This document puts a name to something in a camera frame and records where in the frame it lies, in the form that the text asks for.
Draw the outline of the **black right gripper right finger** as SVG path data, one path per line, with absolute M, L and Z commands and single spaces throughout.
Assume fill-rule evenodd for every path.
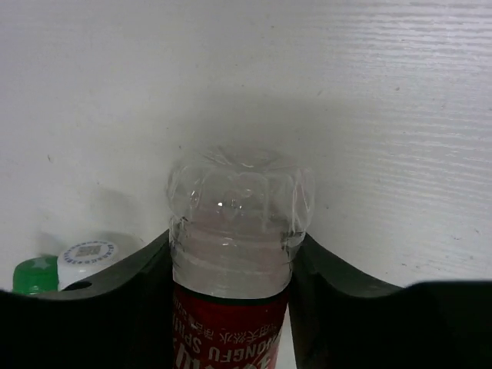
M 299 368 L 489 368 L 491 283 L 405 288 L 360 271 L 306 236 L 289 315 Z

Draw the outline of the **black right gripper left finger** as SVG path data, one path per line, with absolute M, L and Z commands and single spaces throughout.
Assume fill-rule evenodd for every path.
M 168 234 L 63 291 L 1 292 L 3 368 L 170 368 Z

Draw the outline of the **clear bottle blue green label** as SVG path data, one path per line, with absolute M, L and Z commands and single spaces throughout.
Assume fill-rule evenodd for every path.
M 143 246 L 143 240 L 134 234 L 112 231 L 91 234 L 58 255 L 58 289 L 62 291 L 111 267 Z

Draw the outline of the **green plastic soda bottle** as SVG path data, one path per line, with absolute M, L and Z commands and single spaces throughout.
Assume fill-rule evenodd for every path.
M 32 295 L 58 290 L 58 259 L 43 256 L 28 259 L 15 267 L 12 291 Z

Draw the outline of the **clear bottle red label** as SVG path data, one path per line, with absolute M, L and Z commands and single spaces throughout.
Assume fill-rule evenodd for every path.
M 175 368 L 273 368 L 314 176 L 292 157 L 215 146 L 175 163 L 171 212 Z

